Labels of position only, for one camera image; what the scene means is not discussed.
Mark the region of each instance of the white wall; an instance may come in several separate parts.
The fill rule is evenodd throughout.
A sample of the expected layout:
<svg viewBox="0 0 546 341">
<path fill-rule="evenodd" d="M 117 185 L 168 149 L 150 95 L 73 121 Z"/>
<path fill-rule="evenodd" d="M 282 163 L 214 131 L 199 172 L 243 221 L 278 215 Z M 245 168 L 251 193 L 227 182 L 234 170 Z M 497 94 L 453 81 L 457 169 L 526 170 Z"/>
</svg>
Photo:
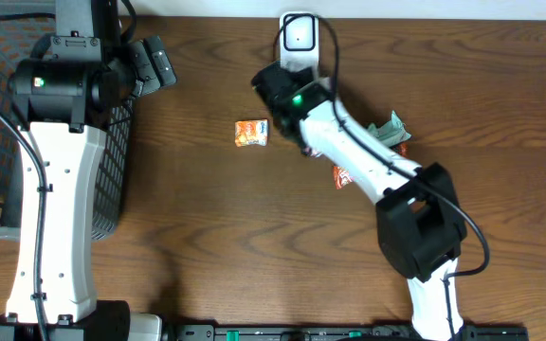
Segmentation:
<svg viewBox="0 0 546 341">
<path fill-rule="evenodd" d="M 139 14 L 279 17 L 309 10 L 337 18 L 546 20 L 546 0 L 132 0 Z"/>
</svg>

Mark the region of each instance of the wooden table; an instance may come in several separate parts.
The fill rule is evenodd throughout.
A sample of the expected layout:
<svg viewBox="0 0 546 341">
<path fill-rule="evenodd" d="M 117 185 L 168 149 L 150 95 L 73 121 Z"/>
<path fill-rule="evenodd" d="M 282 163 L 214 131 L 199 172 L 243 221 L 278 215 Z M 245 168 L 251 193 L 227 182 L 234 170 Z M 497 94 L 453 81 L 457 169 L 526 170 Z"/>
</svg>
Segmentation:
<svg viewBox="0 0 546 341">
<path fill-rule="evenodd" d="M 490 242 L 490 268 L 458 281 L 463 316 L 524 323 L 546 340 L 546 23 L 333 24 L 350 112 L 383 122 L 394 109 L 414 136 L 409 156 L 450 170 Z M 221 324 L 410 318 L 357 186 L 336 190 L 329 161 L 277 132 L 267 147 L 233 144 L 234 121 L 268 117 L 249 83 L 270 61 L 276 26 L 139 20 L 136 37 L 161 35 L 179 82 L 138 102 L 118 231 L 93 247 L 100 298 Z M 0 242 L 0 314 L 17 250 Z M 461 268 L 481 257 L 471 233 Z"/>
</svg>

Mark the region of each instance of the basket mesh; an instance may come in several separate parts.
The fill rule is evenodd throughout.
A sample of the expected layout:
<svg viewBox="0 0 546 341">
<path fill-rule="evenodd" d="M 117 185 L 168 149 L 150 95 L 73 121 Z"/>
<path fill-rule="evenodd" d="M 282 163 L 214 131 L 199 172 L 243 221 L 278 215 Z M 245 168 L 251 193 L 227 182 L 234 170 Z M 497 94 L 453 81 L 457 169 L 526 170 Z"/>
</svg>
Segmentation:
<svg viewBox="0 0 546 341">
<path fill-rule="evenodd" d="M 24 19 L 0 22 L 0 110 L 10 112 L 11 96 L 7 81 L 17 63 L 30 54 L 33 44 L 44 34 L 53 32 L 50 19 Z M 112 121 L 125 118 L 129 113 L 114 109 Z M 105 238 L 117 225 L 125 155 L 130 134 L 130 122 L 114 125 L 107 135 L 106 150 L 100 162 L 94 202 L 92 238 Z M 0 123 L 0 226 L 18 226 L 22 191 L 14 184 L 22 184 L 22 173 L 14 166 L 20 163 L 18 145 Z"/>
</svg>

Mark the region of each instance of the wooden surface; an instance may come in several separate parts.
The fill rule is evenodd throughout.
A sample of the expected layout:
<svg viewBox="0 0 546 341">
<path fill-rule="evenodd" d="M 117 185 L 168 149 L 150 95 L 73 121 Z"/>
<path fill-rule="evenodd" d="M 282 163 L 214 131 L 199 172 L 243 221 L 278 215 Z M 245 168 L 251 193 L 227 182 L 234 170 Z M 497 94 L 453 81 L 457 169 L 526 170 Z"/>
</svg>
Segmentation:
<svg viewBox="0 0 546 341">
<path fill-rule="evenodd" d="M 489 240 L 490 268 L 458 281 L 463 316 L 546 340 L 546 23 L 333 23 L 350 112 L 382 122 L 394 109 L 414 136 L 410 157 L 450 170 Z M 336 190 L 329 161 L 276 132 L 264 148 L 233 144 L 234 121 L 268 117 L 249 82 L 276 25 L 140 19 L 136 36 L 161 35 L 179 82 L 138 102 L 118 231 L 93 247 L 100 298 L 222 324 L 410 318 L 355 185 Z M 0 242 L 0 314 L 17 250 Z M 481 256 L 471 233 L 461 268 Z"/>
</svg>

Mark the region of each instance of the gray basket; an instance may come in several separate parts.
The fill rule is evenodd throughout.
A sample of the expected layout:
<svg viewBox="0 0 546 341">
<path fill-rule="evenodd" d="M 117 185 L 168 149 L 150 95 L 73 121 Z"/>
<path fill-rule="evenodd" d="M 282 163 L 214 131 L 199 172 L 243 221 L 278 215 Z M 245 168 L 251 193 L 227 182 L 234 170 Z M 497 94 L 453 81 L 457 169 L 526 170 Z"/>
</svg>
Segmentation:
<svg viewBox="0 0 546 341">
<path fill-rule="evenodd" d="M 53 12 L 53 1 L 25 2 L 18 6 L 6 6 L 0 1 L 0 14 L 20 12 Z M 0 110 L 10 112 L 11 96 L 7 92 L 7 81 L 16 64 L 28 57 L 33 44 L 45 33 L 53 32 L 55 24 L 50 19 L 26 19 L 0 22 Z M 129 113 L 123 108 L 113 112 L 111 121 L 126 118 Z M 92 239 L 104 239 L 117 227 L 125 155 L 130 136 L 130 122 L 111 127 L 107 135 L 106 149 L 100 162 L 96 180 L 94 200 L 94 222 Z M 19 147 L 13 137 L 0 124 L 0 226 L 20 225 L 22 204 L 22 170 Z M 0 239 L 18 236 L 13 228 L 0 228 Z"/>
</svg>

